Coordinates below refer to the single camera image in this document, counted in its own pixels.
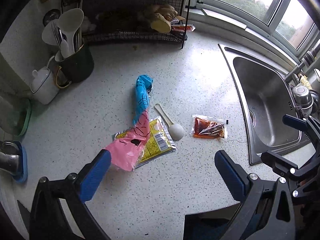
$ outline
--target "window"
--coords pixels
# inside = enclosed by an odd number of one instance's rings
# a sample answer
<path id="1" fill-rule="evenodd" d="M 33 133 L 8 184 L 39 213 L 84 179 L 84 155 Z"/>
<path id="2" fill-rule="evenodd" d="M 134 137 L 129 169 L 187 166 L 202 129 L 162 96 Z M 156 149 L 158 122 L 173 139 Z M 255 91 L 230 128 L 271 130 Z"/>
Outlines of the window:
<path id="1" fill-rule="evenodd" d="M 204 0 L 197 6 L 244 23 L 296 61 L 320 38 L 318 28 L 297 0 Z"/>
<path id="2" fill-rule="evenodd" d="M 313 27 L 313 24 L 313 20 L 303 6 L 297 0 L 291 0 L 281 22 L 276 28 L 276 32 L 297 49 Z"/>

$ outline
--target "wire mesh basket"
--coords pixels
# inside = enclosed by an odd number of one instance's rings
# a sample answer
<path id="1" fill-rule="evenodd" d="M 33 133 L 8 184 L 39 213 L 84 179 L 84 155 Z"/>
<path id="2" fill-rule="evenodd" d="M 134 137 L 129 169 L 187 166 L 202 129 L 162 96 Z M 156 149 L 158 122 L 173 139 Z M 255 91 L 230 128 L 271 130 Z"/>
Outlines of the wire mesh basket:
<path id="1" fill-rule="evenodd" d="M 63 0 L 63 5 L 70 1 L 76 0 Z M 139 26 L 136 18 L 137 12 L 155 4 L 170 4 L 181 15 L 185 5 L 184 2 L 185 0 L 83 0 L 82 10 L 84 15 L 97 28 L 94 31 L 83 33 L 82 37 L 89 44 L 128 40 L 183 42 L 187 39 L 185 33 L 173 31 L 166 34 L 159 33 L 150 27 Z M 171 24 L 178 23 L 179 20 L 177 19 L 171 22 Z"/>

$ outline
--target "tree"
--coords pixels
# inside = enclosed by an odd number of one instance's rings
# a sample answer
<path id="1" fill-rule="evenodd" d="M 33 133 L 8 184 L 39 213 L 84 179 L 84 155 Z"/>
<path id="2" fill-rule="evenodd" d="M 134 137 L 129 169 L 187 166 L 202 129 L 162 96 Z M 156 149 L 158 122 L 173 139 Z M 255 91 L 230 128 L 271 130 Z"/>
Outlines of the tree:
<path id="1" fill-rule="evenodd" d="M 255 1 L 255 0 L 220 0 L 220 1 L 233 5 L 234 7 L 237 7 L 238 9 L 241 9 L 246 13 L 256 17 L 260 21 L 263 20 L 263 18 L 266 15 L 266 12 L 268 11 L 268 8 L 266 7 L 266 5 L 261 1 Z M 276 31 L 280 35 L 282 35 L 286 40 L 289 41 L 291 37 L 294 35 L 294 33 L 296 32 L 296 29 L 293 26 L 288 25 L 286 22 L 281 21 Z"/>

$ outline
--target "utensil holder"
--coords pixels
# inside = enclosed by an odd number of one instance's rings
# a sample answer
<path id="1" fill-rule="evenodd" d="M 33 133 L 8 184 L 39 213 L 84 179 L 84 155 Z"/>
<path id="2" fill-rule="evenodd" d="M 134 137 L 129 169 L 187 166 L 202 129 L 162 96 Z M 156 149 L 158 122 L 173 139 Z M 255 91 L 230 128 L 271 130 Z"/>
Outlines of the utensil holder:
<path id="1" fill-rule="evenodd" d="M 66 88 L 71 83 L 79 83 L 89 77 L 93 71 L 94 62 L 89 50 L 89 46 L 84 43 L 80 49 L 70 57 L 61 61 L 56 61 L 59 69 L 55 76 L 55 84 L 59 88 Z M 69 80 L 65 86 L 60 86 L 57 83 L 58 73 L 62 71 L 65 77 Z"/>

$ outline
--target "sink basin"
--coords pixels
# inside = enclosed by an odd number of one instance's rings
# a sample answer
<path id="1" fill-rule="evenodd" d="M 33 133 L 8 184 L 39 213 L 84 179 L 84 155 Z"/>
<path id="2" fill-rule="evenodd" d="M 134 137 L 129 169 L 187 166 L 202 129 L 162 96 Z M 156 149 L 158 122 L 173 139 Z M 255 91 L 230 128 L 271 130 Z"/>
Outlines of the sink basin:
<path id="1" fill-rule="evenodd" d="M 282 123 L 285 114 L 297 116 L 291 90 L 281 70 L 249 54 L 220 44 L 234 78 L 247 129 L 250 164 L 261 153 L 280 155 L 308 143 L 300 131 Z"/>

